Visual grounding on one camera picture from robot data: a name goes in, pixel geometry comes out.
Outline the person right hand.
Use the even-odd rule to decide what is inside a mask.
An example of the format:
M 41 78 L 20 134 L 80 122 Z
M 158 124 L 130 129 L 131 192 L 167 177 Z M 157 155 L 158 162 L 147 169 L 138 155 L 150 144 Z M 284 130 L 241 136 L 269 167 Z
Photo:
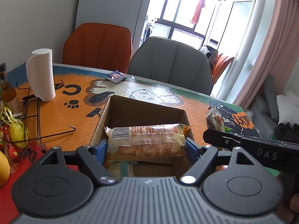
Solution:
M 291 223 L 298 214 L 298 193 L 293 193 L 294 180 L 291 175 L 279 174 L 277 179 L 283 185 L 283 200 L 277 210 L 277 216 L 284 223 Z

